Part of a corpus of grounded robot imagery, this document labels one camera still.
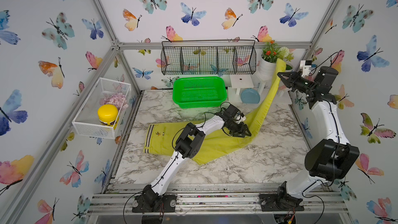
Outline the yellow-green long pants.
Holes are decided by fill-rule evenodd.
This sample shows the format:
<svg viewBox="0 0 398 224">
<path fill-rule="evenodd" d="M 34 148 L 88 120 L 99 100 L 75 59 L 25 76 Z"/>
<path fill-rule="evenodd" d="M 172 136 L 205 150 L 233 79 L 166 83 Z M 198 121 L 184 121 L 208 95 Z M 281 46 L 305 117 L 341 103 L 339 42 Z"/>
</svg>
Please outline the yellow-green long pants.
<svg viewBox="0 0 398 224">
<path fill-rule="evenodd" d="M 197 164 L 206 164 L 238 149 L 244 148 L 259 134 L 269 108 L 277 94 L 280 78 L 279 72 L 286 71 L 286 63 L 277 60 L 272 77 L 272 85 L 264 101 L 246 115 L 246 119 L 240 118 L 241 123 L 228 120 L 221 130 L 207 134 L 199 152 L 193 157 Z M 151 124 L 148 128 L 144 153 L 171 156 L 174 152 L 173 145 L 177 141 L 174 137 L 187 122 Z"/>
</svg>

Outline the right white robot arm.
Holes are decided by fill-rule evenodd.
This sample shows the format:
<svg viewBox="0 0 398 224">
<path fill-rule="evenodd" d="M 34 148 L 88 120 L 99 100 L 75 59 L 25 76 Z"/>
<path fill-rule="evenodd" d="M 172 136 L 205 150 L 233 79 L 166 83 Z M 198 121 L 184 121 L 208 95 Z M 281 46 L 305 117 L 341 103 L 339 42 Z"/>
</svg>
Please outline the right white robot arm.
<svg viewBox="0 0 398 224">
<path fill-rule="evenodd" d="M 330 93 L 338 75 L 334 68 L 322 66 L 313 81 L 300 72 L 279 72 L 277 75 L 292 92 L 305 94 L 309 109 L 316 121 L 321 140 L 305 157 L 305 169 L 294 179 L 285 181 L 278 189 L 284 200 L 301 202 L 306 192 L 336 179 L 343 179 L 360 155 L 350 145 L 337 115 L 337 101 Z"/>
</svg>

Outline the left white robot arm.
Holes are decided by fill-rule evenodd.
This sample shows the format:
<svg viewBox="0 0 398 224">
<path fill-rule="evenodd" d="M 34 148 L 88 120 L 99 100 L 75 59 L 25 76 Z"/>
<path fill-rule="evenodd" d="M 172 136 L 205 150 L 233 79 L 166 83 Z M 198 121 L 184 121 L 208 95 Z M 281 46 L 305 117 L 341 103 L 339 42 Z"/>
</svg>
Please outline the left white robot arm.
<svg viewBox="0 0 398 224">
<path fill-rule="evenodd" d="M 244 123 L 245 120 L 246 116 L 237 107 L 230 104 L 227 108 L 221 107 L 220 111 L 214 113 L 212 118 L 205 119 L 200 124 L 188 123 L 178 132 L 179 137 L 173 138 L 174 152 L 165 168 L 155 180 L 143 189 L 141 198 L 144 203 L 154 205 L 162 199 L 180 167 L 198 154 L 207 135 L 226 128 L 229 130 L 229 136 L 232 137 L 251 136 L 248 126 Z"/>
</svg>

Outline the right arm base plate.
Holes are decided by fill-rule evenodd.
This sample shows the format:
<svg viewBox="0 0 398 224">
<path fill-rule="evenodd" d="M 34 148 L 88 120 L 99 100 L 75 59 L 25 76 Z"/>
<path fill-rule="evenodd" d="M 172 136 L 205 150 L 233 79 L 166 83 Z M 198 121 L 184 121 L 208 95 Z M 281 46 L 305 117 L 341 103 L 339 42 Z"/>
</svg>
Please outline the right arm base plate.
<svg viewBox="0 0 398 224">
<path fill-rule="evenodd" d="M 303 199 L 291 197 L 290 195 L 260 194 L 259 204 L 263 212 L 277 211 L 304 211 L 301 205 Z"/>
</svg>

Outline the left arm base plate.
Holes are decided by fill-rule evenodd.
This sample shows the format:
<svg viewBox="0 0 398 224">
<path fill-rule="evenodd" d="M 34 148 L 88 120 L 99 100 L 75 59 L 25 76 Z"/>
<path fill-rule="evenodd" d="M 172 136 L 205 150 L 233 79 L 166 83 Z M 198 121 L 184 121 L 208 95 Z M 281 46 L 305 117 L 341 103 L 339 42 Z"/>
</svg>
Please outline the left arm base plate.
<svg viewBox="0 0 398 224">
<path fill-rule="evenodd" d="M 163 195 L 150 197 L 149 195 L 140 195 L 133 201 L 133 213 L 174 213 L 177 205 L 175 195 Z"/>
</svg>

